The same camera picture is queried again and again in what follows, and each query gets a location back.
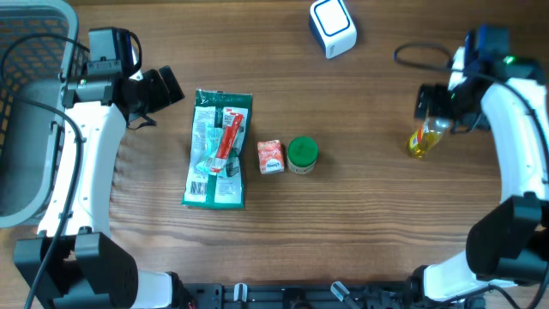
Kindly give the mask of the yellow oil bottle silver cap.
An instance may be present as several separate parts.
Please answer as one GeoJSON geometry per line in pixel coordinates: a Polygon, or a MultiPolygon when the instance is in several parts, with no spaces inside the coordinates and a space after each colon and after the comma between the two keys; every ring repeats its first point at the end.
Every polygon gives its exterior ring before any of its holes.
{"type": "Polygon", "coordinates": [[[422,159],[442,139],[452,125],[447,118],[426,118],[407,141],[407,151],[415,159],[422,159]]]}

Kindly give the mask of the red sachet stick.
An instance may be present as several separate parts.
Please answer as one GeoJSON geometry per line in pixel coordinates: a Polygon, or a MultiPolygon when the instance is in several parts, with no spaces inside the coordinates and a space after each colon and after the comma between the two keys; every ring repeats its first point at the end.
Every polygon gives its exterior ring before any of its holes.
{"type": "Polygon", "coordinates": [[[218,174],[225,167],[226,161],[231,153],[232,146],[237,139],[239,127],[244,120],[244,115],[235,112],[229,112],[225,119],[229,120],[229,123],[225,126],[222,138],[220,139],[220,146],[214,157],[213,163],[209,168],[209,171],[213,174],[218,174]]]}

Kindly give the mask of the green white gloves packet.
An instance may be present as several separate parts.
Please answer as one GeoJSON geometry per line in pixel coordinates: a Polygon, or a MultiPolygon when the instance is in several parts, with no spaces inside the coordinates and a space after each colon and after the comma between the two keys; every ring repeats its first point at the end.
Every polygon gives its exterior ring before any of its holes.
{"type": "Polygon", "coordinates": [[[253,96],[198,89],[194,103],[191,131],[190,164],[182,204],[202,209],[242,209],[245,184],[241,164],[242,152],[248,136],[253,96]],[[237,139],[226,161],[226,176],[210,175],[197,165],[206,154],[206,127],[225,129],[229,112],[244,115],[237,139]]]}

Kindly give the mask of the orange Kleenex tissue pack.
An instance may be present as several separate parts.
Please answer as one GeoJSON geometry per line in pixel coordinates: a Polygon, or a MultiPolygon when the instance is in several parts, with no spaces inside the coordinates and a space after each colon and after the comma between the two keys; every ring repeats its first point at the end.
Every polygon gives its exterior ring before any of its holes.
{"type": "Polygon", "coordinates": [[[261,174],[281,173],[285,170],[282,146],[279,140],[257,143],[261,174]]]}

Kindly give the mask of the green lid white jar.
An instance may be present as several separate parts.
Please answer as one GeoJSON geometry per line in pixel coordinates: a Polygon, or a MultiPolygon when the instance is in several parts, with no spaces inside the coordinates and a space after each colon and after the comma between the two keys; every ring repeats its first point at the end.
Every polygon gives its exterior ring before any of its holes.
{"type": "Polygon", "coordinates": [[[287,146],[287,162],[293,173],[307,174],[312,171],[319,149],[317,143],[309,136],[299,136],[287,146]]]}

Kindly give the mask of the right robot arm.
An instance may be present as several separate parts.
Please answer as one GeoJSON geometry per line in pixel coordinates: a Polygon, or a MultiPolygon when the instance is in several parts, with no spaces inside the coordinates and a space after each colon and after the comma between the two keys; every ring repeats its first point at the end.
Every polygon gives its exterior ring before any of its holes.
{"type": "Polygon", "coordinates": [[[448,56],[447,84],[419,88],[421,126],[407,149],[422,155],[445,132],[489,130],[501,177],[501,201],[469,231],[465,249],[440,264],[417,268],[401,303],[417,308],[481,308],[489,291],[548,286],[548,117],[540,63],[510,51],[504,27],[470,30],[448,56]]]}

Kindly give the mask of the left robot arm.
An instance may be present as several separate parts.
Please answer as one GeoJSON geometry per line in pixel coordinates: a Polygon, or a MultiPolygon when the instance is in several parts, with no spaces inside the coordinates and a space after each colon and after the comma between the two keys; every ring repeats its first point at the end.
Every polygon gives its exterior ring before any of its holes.
{"type": "Polygon", "coordinates": [[[90,59],[61,88],[63,151],[51,201],[37,236],[17,241],[14,262],[45,308],[193,308],[173,272],[139,270],[110,234],[109,204],[120,142],[133,120],[184,97],[169,67],[142,70],[137,36],[92,29],[90,59]]]}

